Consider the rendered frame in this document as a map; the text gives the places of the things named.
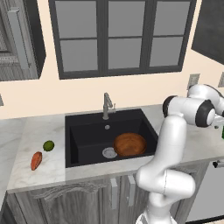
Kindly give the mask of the green lime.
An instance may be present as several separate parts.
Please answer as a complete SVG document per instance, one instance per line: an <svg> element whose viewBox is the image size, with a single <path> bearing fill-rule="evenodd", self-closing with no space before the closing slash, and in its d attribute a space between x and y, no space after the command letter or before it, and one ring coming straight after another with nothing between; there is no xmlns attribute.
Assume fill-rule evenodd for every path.
<svg viewBox="0 0 224 224"><path fill-rule="evenodd" d="M48 140L43 144L44 151L51 151L53 148L54 148L54 142L51 140Z"/></svg>

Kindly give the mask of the grey dishwasher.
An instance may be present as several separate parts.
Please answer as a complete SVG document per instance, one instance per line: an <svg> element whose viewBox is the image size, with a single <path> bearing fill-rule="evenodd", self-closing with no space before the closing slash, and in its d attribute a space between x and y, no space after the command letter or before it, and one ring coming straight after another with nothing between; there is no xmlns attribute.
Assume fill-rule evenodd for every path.
<svg viewBox="0 0 224 224"><path fill-rule="evenodd" d="M224 219L224 168L214 168L211 162L206 170L187 222L202 223Z"/></svg>

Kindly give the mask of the black kitchen sink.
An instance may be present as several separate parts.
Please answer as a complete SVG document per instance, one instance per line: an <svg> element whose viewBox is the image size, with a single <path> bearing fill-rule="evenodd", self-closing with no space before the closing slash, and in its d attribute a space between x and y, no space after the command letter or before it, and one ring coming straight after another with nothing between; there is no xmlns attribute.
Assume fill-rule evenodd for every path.
<svg viewBox="0 0 224 224"><path fill-rule="evenodd" d="M65 117L66 168L155 154L158 134L140 108L116 111L108 115L108 120L102 117L102 112ZM123 133L137 133L142 136L147 143L145 153L128 157L104 157L103 150L112 147L115 138Z"/></svg>

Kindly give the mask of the grey wooden cupboard door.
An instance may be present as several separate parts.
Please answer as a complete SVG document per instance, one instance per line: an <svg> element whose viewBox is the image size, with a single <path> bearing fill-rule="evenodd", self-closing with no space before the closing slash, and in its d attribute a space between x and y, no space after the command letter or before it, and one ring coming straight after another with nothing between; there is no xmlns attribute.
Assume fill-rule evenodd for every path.
<svg viewBox="0 0 224 224"><path fill-rule="evenodd" d="M193 202L200 189L202 180L206 174L208 162L199 162L197 164L183 165L175 167L176 171L181 171L191 175L196 184L195 192L189 199L182 199L171 206L171 216L178 224L186 224L188 215L192 209ZM139 215L144 211L149 193L140 189L134 184L134 204L129 206L128 197L130 196L130 181L127 176L121 177L120 200L119 200L119 224L135 224Z"/></svg>
<svg viewBox="0 0 224 224"><path fill-rule="evenodd" d="M17 224L117 224L107 179L8 195Z"/></svg>

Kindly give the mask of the grey sink drain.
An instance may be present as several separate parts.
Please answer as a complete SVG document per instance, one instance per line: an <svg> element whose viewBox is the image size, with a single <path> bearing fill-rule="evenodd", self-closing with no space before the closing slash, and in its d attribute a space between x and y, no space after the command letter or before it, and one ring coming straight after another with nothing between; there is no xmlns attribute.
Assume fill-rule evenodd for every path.
<svg viewBox="0 0 224 224"><path fill-rule="evenodd" d="M115 152L113 147L108 147L102 151L102 155L105 158L115 158L117 156L117 153Z"/></svg>

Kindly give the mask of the dark wall cupboard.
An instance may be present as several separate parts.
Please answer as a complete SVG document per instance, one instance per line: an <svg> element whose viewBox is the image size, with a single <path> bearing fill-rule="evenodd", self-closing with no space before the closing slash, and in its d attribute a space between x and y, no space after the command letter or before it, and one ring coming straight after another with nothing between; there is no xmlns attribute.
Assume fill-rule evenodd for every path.
<svg viewBox="0 0 224 224"><path fill-rule="evenodd" d="M224 65L224 0L202 0L192 49Z"/></svg>

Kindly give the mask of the dark framed window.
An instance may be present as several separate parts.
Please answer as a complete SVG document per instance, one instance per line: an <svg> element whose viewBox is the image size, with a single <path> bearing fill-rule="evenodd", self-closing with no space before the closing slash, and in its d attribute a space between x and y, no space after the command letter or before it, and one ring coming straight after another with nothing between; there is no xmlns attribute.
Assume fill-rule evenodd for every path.
<svg viewBox="0 0 224 224"><path fill-rule="evenodd" d="M180 72L196 0L48 0L59 77Z"/></svg>

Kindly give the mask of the grey metal tap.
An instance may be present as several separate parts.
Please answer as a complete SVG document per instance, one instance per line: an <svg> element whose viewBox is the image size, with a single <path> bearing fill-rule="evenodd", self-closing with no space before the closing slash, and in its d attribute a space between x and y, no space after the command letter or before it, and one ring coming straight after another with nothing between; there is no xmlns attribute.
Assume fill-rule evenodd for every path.
<svg viewBox="0 0 224 224"><path fill-rule="evenodd" d="M109 119L109 113L115 113L116 112L116 105L112 103L109 94L104 94L104 103L103 103L103 120Z"/></svg>

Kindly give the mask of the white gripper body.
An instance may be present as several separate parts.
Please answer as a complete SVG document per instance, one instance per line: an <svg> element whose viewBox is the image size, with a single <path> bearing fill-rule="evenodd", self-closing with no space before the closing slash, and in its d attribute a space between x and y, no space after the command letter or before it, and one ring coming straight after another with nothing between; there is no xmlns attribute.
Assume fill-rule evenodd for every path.
<svg viewBox="0 0 224 224"><path fill-rule="evenodd" d="M217 115L214 119L214 127L218 129L220 126L224 125L224 117Z"/></svg>

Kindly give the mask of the orange sweet potato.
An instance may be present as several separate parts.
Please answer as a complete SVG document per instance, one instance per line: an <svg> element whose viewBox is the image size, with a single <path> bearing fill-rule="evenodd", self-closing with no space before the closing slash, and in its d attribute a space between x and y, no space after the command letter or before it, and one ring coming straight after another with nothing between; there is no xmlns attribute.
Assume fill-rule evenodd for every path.
<svg viewBox="0 0 224 224"><path fill-rule="evenodd" d="M42 153L40 151L37 151L33 154L31 159L31 169L35 171L40 163L42 162Z"/></svg>

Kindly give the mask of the brown wooden bowl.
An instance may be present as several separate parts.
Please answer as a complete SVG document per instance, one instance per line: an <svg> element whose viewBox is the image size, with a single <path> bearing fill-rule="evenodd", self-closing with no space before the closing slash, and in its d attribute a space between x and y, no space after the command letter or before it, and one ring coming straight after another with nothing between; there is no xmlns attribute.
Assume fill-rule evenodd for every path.
<svg viewBox="0 0 224 224"><path fill-rule="evenodd" d="M146 140L137 133L122 133L113 142L115 152L119 156L135 156L146 150Z"/></svg>

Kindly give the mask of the grey wall cupboard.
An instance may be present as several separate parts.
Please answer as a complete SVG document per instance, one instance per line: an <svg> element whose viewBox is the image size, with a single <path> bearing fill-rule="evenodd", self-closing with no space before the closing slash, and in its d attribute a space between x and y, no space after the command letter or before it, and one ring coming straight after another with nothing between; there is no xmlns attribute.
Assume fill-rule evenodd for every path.
<svg viewBox="0 0 224 224"><path fill-rule="evenodd" d="M0 81L39 79L45 59L37 0L0 0Z"/></svg>

